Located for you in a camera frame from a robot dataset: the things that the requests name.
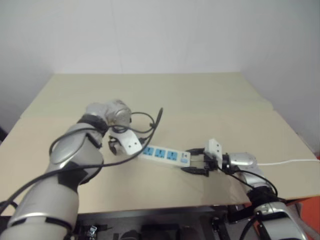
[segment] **power strip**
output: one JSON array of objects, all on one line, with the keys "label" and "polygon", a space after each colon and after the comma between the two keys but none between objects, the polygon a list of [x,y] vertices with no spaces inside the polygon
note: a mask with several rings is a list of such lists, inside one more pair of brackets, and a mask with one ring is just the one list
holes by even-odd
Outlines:
[{"label": "power strip", "polygon": [[139,158],[176,167],[190,167],[191,155],[187,151],[148,145]]}]

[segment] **blue outlet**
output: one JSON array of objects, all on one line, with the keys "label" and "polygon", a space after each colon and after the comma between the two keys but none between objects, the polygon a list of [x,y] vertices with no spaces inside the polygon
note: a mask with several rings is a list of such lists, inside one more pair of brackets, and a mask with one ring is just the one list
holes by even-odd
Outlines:
[{"label": "blue outlet", "polygon": [[157,148],[155,150],[155,156],[158,157],[158,158],[164,159],[165,158],[165,154],[166,154],[166,150],[159,149],[159,148]]},{"label": "blue outlet", "polygon": [[168,154],[166,155],[166,158],[169,159],[169,160],[174,160],[176,161],[177,160],[177,152],[175,151],[168,151]]},{"label": "blue outlet", "polygon": [[153,147],[147,146],[147,147],[143,150],[143,154],[152,156],[152,154],[154,153],[154,150],[155,150],[155,149],[154,149]]}]

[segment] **white power strip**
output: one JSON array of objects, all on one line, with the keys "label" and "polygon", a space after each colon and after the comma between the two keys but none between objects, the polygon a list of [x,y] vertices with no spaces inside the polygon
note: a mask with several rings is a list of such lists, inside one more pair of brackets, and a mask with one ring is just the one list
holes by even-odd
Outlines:
[{"label": "white power strip", "polygon": [[190,167],[190,152],[178,151],[161,146],[148,145],[139,159],[154,161],[160,164],[166,164],[176,167]]}]

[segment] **white wall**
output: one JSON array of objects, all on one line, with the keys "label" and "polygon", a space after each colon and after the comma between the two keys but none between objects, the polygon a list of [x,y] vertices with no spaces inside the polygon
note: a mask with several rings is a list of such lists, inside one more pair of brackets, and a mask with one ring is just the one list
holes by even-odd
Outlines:
[{"label": "white wall", "polygon": [[320,147],[319,0],[0,0],[0,125],[52,73],[235,72]]}]

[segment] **table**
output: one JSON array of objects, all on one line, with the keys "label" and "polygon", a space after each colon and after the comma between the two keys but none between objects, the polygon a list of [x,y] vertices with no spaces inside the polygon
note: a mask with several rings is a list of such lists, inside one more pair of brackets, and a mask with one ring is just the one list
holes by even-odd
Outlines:
[{"label": "table", "polygon": [[[84,113],[87,104],[122,99],[132,111],[164,113],[152,145],[185,150],[217,139],[223,152],[249,152],[259,163],[314,159],[312,152],[240,73],[202,74],[57,74],[21,115],[0,146],[0,199],[42,174],[50,143]],[[145,119],[132,126],[146,128]],[[105,137],[105,163],[113,156]],[[320,195],[320,164],[293,162],[262,166],[279,196]],[[243,188],[221,172],[209,177],[140,159],[107,167],[78,189],[79,213],[195,207],[248,202]],[[5,214],[12,214],[8,208]]]}]

